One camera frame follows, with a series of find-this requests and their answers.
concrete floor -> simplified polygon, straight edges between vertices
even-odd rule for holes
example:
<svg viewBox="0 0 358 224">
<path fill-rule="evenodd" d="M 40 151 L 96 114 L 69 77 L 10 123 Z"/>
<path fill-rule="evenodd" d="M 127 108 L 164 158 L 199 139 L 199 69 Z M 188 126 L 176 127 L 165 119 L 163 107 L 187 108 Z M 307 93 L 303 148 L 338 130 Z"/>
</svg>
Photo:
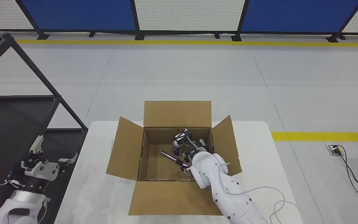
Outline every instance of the concrete floor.
<svg viewBox="0 0 358 224">
<path fill-rule="evenodd" d="M 312 37 L 243 38 L 325 41 Z M 358 42 L 354 38 L 348 41 Z M 231 114 L 233 120 L 264 121 L 271 131 L 358 132 L 358 48 L 22 47 L 88 126 L 96 120 L 118 120 L 119 116 L 142 120 L 145 100 L 211 100 L 213 120 Z M 0 68 L 0 95 L 49 93 L 13 50 L 1 56 Z M 76 123 L 60 108 L 50 126 L 76 127 Z M 358 173 L 358 143 L 339 143 Z M 324 144 L 276 142 L 296 203 L 309 224 L 356 223 L 358 194 L 349 183 L 344 163 L 330 156 Z"/>
</svg>

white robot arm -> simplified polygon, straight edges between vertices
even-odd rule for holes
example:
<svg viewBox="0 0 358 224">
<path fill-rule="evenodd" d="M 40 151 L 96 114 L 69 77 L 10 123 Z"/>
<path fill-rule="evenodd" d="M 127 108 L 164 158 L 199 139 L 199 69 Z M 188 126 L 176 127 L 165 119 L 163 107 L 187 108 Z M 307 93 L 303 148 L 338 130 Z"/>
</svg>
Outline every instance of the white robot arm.
<svg viewBox="0 0 358 224">
<path fill-rule="evenodd" d="M 198 152 L 188 168 L 201 189 L 211 186 L 213 201 L 230 223 L 268 224 L 252 199 L 231 176 L 217 153 Z"/>
</svg>

floor stripe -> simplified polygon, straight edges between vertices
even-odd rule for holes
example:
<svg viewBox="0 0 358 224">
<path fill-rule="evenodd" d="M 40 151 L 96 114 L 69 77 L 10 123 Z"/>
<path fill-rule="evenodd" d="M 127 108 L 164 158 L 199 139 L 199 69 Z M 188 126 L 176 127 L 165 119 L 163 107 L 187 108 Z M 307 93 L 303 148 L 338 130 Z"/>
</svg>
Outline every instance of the floor stripe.
<svg viewBox="0 0 358 224">
<path fill-rule="evenodd" d="M 271 132 L 274 141 L 358 142 L 356 132 Z"/>
<path fill-rule="evenodd" d="M 16 40 L 20 44 L 90 44 L 90 45 L 241 45 L 241 46 L 333 46 L 358 47 L 358 43 L 329 43 L 329 42 L 266 42 L 266 41 L 212 41 L 212 40 Z"/>
</svg>

pegboard panel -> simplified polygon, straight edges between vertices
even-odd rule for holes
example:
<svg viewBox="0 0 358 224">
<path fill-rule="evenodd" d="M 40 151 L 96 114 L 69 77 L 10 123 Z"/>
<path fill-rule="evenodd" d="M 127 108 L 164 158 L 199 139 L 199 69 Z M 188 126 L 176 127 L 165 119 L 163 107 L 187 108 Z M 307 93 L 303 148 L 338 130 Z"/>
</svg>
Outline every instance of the pegboard panel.
<svg viewBox="0 0 358 224">
<path fill-rule="evenodd" d="M 0 30 L 33 30 L 15 0 L 0 0 Z"/>
<path fill-rule="evenodd" d="M 129 0 L 22 0 L 43 30 L 135 30 Z"/>
<path fill-rule="evenodd" d="M 244 0 L 135 0 L 141 30 L 236 31 Z"/>
<path fill-rule="evenodd" d="M 351 21 L 343 29 L 343 32 L 358 32 L 358 12 L 353 16 Z"/>
<path fill-rule="evenodd" d="M 242 31 L 337 32 L 358 0 L 250 0 Z"/>
</svg>

cardboard box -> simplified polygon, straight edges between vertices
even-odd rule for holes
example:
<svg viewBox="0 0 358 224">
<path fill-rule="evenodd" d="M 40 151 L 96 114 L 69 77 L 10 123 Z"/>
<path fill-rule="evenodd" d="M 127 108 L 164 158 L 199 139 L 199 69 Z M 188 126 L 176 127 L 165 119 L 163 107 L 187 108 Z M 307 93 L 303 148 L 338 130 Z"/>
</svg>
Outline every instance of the cardboard box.
<svg viewBox="0 0 358 224">
<path fill-rule="evenodd" d="M 201 190 L 173 161 L 174 136 L 188 128 L 202 138 L 211 153 L 230 162 L 229 175 L 242 171 L 231 117 L 211 128 L 210 101 L 146 101 L 144 127 L 120 118 L 107 174 L 135 180 L 130 215 L 222 215 L 210 187 Z"/>
</svg>

